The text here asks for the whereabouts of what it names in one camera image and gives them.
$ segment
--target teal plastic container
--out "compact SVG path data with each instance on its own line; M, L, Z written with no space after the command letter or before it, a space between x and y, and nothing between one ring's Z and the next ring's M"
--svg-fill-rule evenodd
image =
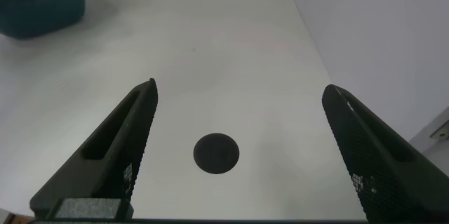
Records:
M0 33L36 37L79 21L85 0L0 0Z

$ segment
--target black dot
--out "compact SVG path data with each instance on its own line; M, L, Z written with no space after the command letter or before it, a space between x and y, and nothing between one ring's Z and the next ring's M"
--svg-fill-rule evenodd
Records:
M237 143L222 133L202 137L194 148L196 165L211 174L225 173L234 168L239 155Z

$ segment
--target white tabletop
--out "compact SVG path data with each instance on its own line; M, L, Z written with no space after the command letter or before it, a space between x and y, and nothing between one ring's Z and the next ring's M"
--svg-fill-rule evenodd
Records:
M293 0L87 0L78 24L0 38L0 208L29 199L137 84L159 104L135 218L365 218L321 107L329 76ZM196 142L231 136L213 175Z

